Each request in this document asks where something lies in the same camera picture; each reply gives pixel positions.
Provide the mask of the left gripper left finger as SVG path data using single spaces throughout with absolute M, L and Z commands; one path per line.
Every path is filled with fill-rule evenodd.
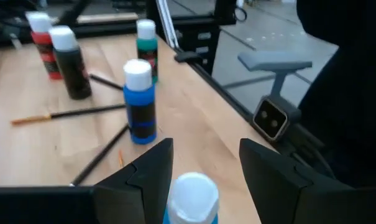
M 95 185 L 0 187 L 0 224 L 162 224 L 172 170 L 165 138 Z

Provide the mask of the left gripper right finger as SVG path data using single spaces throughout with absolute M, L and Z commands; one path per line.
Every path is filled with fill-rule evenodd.
M 262 224 L 376 224 L 376 189 L 355 189 L 247 138 L 239 145 Z

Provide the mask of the black paintbrush silver ferrule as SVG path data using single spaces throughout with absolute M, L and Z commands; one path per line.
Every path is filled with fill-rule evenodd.
M 110 88 L 113 88 L 113 89 L 116 89 L 116 90 L 120 90 L 120 91 L 123 90 L 123 87 L 120 86 L 120 85 L 118 85 L 117 83 L 111 82 L 111 81 L 106 80 L 104 78 L 101 78 L 101 77 L 99 77 L 97 75 L 89 74 L 89 77 L 90 77 L 90 79 L 92 79 L 92 80 L 94 80 L 94 81 L 96 81 L 98 83 L 101 83 L 103 85 L 106 85 L 106 86 L 108 86 Z
M 96 155 L 94 158 L 85 166 L 85 168 L 70 182 L 70 187 L 75 187 L 80 185 L 87 176 L 95 169 L 95 167 L 105 158 L 108 152 L 116 145 L 120 138 L 129 129 L 128 124 L 124 127 L 110 140 L 109 143 Z

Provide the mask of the small light blue paint bottle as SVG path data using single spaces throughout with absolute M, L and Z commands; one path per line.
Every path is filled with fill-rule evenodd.
M 207 175 L 187 172 L 173 180 L 162 224 L 219 224 L 219 190 Z

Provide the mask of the small cobalt blue paint bottle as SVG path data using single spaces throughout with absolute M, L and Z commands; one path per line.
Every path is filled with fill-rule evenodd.
M 123 71 L 123 94 L 131 139 L 136 144 L 151 143 L 157 137 L 151 64 L 142 59 L 131 59 L 124 64 Z

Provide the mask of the small black paint bottle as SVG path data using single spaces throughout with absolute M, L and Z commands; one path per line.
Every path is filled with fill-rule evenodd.
M 69 97 L 73 100 L 90 97 L 92 91 L 88 72 L 75 33 L 68 26 L 54 26 L 48 33 Z

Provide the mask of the small dark teal paint bottle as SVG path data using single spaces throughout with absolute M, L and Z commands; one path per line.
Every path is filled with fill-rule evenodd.
M 158 42 L 156 24 L 150 19 L 139 19 L 137 26 L 137 56 L 148 61 L 152 67 L 152 82 L 158 81 Z

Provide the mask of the small red paint bottle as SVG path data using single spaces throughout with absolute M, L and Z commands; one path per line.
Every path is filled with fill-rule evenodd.
M 44 67 L 52 80 L 61 80 L 62 75 L 53 54 L 53 44 L 49 34 L 52 20 L 46 12 L 30 11 L 25 14 L 30 25 L 31 36 Z

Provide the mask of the black office chair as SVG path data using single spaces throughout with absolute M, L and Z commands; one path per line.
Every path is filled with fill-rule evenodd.
M 304 31 L 337 46 L 302 99 L 302 131 L 276 143 L 319 139 L 336 179 L 376 187 L 376 0 L 297 0 Z

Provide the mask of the silver metal strut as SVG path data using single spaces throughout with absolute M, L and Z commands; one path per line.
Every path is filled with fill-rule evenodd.
M 178 39 L 173 26 L 167 0 L 156 0 L 156 3 L 167 44 L 173 49 L 178 49 Z

